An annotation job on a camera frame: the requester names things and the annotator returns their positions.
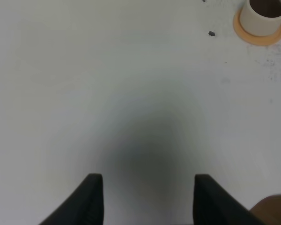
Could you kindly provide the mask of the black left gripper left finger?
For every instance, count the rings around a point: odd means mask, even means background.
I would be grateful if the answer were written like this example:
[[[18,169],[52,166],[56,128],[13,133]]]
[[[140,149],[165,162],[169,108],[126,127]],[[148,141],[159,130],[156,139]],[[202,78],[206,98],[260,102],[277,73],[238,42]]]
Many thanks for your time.
[[[89,174],[77,189],[41,224],[102,225],[104,183],[101,174]]]

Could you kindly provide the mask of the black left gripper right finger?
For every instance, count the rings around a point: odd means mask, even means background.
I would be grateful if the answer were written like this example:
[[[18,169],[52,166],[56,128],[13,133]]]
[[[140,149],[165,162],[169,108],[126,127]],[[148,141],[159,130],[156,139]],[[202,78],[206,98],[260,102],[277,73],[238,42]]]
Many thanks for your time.
[[[195,225],[262,225],[210,175],[194,178],[193,223]]]

